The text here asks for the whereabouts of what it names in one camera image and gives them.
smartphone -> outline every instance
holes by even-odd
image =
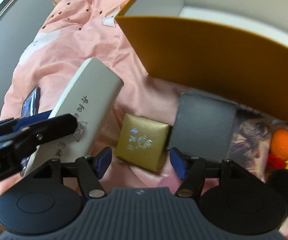
[[[23,102],[22,117],[38,114],[39,100],[40,87],[35,87]]]

cardboard box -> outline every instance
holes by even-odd
[[[126,114],[115,156],[158,171],[166,159],[164,149],[169,128],[166,123]]]
[[[288,121],[288,0],[130,0],[116,21],[151,76]]]

pink fabric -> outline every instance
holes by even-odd
[[[111,18],[125,1],[62,0],[23,53],[5,96],[1,120],[20,117],[22,102],[36,86],[41,87],[39,112],[52,109],[82,62],[97,57],[125,85],[90,154],[117,145],[126,113],[173,125],[178,98],[188,88],[148,76]],[[15,175],[0,182],[0,195],[19,180],[20,176]],[[101,183],[107,191],[112,187],[167,186],[174,192],[180,181],[169,159],[159,173],[153,173],[113,158]],[[215,185],[217,180],[208,180],[204,191]]]

ribbed surface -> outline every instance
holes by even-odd
[[[168,188],[116,188],[106,198],[90,200],[66,228],[45,236],[14,236],[0,240],[285,240],[277,231],[238,236],[209,223],[192,199],[170,194]]]

